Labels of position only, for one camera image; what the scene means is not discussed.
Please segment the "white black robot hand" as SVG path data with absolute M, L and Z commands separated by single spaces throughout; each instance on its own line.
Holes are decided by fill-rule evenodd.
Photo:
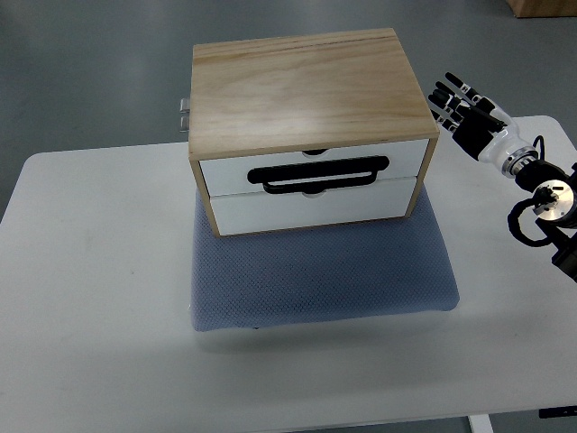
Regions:
M 520 137 L 517 122 L 453 73 L 435 83 L 428 100 L 438 125 L 475 161 L 489 163 L 512 179 L 537 159 L 536 147 Z

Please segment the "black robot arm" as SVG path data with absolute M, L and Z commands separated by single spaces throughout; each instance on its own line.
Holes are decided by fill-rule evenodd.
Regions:
M 530 147 L 518 150 L 507 159 L 506 173 L 517 185 L 532 194 L 519 201 L 509 212 L 508 230 L 521 244 L 529 247 L 556 248 L 552 265 L 572 280 L 576 279 L 576 236 L 565 228 L 576 228 L 576 174 L 566 174 L 545 159 L 545 139 L 538 135 Z M 527 209 L 536 215 L 536 226 L 545 235 L 542 239 L 527 237 L 520 217 Z

